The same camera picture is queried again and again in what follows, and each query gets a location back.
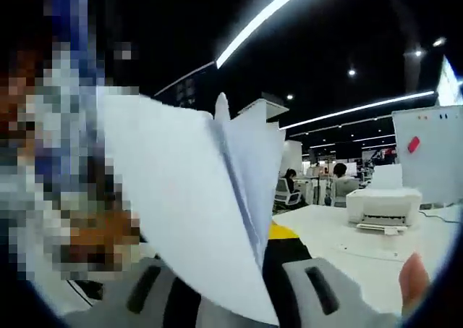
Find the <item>white table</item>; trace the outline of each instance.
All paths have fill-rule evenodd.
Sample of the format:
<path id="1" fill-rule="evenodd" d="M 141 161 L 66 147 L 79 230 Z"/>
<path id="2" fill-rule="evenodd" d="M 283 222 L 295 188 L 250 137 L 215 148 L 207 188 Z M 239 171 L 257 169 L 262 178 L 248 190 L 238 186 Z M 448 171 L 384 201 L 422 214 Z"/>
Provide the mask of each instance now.
<path id="1" fill-rule="evenodd" d="M 459 220 L 459 206 L 426 211 Z M 310 205 L 277 215 L 273 220 L 296 232 L 310 255 L 325 258 L 357 282 L 363 299 L 379 312 L 400 314 L 399 273 L 417 251 L 431 279 L 435 279 L 458 235 L 459 225 L 419 214 L 405 233 L 385 236 L 358 230 L 347 223 L 347 210 Z"/>
<path id="2" fill-rule="evenodd" d="M 313 185 L 309 179 L 294 180 L 294 189 L 300 190 L 309 205 L 313 203 Z"/>

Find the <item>red magnet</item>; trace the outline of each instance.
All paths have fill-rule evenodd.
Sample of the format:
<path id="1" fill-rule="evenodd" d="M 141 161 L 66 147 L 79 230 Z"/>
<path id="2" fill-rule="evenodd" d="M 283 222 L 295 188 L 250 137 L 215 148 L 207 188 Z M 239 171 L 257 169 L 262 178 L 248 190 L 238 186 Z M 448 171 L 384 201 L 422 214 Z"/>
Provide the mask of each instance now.
<path id="1" fill-rule="evenodd" d="M 408 144 L 408 151 L 410 153 L 415 152 L 419 145 L 420 145 L 420 139 L 417 136 L 413 137 L 413 139 Z"/>

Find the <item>recessed ceiling light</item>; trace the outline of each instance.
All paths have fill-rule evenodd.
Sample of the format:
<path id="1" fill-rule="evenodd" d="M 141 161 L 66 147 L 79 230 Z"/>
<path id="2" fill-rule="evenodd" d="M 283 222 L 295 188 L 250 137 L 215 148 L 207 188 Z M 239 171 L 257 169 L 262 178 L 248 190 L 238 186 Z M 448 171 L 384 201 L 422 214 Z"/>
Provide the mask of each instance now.
<path id="1" fill-rule="evenodd" d="M 433 43 L 433 47 L 443 46 L 446 43 L 446 41 L 447 40 L 445 37 L 440 37 Z"/>

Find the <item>black ceiling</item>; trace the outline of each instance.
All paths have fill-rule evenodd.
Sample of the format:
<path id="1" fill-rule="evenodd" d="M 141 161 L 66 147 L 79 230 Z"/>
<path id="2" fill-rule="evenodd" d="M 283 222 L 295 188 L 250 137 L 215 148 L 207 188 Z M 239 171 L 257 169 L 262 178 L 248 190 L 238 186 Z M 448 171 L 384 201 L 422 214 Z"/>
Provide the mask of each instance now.
<path id="1" fill-rule="evenodd" d="M 238 32 L 272 0 L 94 0 L 105 4 L 106 35 L 131 41 L 136 60 L 115 74 L 152 96 L 189 71 L 217 59 Z M 463 75 L 459 0 L 292 0 L 256 30 L 219 70 L 220 89 L 233 112 L 261 91 L 290 108 L 277 117 L 290 125 L 405 93 L 434 89 L 442 56 Z M 434 48 L 440 36 L 446 44 Z M 418 59 L 411 54 L 422 48 Z M 354 78 L 347 71 L 355 68 Z M 292 101 L 286 95 L 294 95 Z M 431 106 L 406 101 L 288 129 L 310 146 L 387 135 L 390 119 L 291 136 L 320 127 Z M 382 144 L 378 139 L 368 146 Z"/>

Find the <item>yellow object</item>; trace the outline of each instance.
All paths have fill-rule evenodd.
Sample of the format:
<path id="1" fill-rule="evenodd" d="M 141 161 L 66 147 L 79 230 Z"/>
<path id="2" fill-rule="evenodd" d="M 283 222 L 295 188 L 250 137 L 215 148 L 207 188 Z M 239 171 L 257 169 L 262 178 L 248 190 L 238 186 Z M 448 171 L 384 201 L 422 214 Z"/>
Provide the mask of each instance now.
<path id="1" fill-rule="evenodd" d="M 289 228 L 282 227 L 281 225 L 277 225 L 277 223 L 272 222 L 268 233 L 268 239 L 299 239 L 299 236 Z"/>

